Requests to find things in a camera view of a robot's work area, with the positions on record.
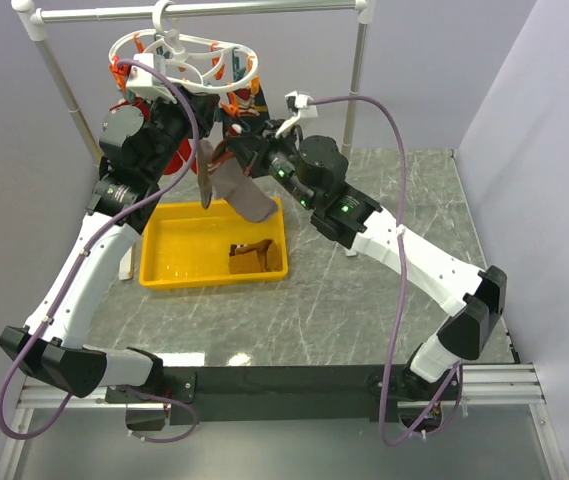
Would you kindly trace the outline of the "red sock with stripes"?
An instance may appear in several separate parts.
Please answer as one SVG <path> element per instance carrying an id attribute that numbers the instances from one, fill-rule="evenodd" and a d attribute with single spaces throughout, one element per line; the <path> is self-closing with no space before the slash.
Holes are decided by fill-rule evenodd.
<path id="1" fill-rule="evenodd" d="M 178 150 L 172 156 L 168 165 L 164 169 L 163 175 L 169 176 L 178 172 L 187 163 L 192 153 L 193 148 L 191 141 L 189 139 L 183 140 Z"/>

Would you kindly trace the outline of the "white clip hanger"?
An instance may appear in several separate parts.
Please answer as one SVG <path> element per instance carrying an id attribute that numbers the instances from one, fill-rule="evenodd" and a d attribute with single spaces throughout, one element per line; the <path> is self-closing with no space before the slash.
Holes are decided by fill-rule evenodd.
<path id="1" fill-rule="evenodd" d="M 178 22 L 166 16 L 173 4 L 156 2 L 151 29 L 128 33 L 111 46 L 110 73 L 113 57 L 120 58 L 122 49 L 132 45 L 136 49 L 133 59 L 159 71 L 171 84 L 193 94 L 225 95 L 228 104 L 224 108 L 237 111 L 233 92 L 250 87 L 256 93 L 261 87 L 256 53 L 241 44 L 182 34 Z"/>

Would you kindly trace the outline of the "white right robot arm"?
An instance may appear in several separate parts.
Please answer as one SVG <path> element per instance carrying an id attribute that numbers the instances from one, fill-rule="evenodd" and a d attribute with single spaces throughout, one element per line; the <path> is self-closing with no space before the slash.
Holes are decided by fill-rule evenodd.
<path id="1" fill-rule="evenodd" d="M 243 134 L 230 138 L 228 148 L 242 174 L 274 178 L 311 211 L 311 224 L 324 237 L 405 276 L 446 313 L 404 369 L 408 395 L 428 397 L 455 363 L 479 358 L 505 306 L 503 270 L 459 260 L 400 224 L 347 182 L 349 162 L 330 137 Z"/>

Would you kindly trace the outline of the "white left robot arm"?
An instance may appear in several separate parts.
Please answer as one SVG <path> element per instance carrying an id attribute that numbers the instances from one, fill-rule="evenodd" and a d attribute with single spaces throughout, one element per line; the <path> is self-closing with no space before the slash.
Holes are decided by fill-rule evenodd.
<path id="1" fill-rule="evenodd" d="M 162 99 L 146 110 L 124 105 L 106 115 L 99 180 L 75 245 L 25 325 L 8 326 L 0 336 L 0 348 L 25 375 L 80 398 L 123 385 L 143 402 L 163 392 L 161 358 L 132 347 L 101 350 L 87 339 L 120 260 L 158 203 L 160 178 L 192 137 L 191 124 L 180 104 Z"/>

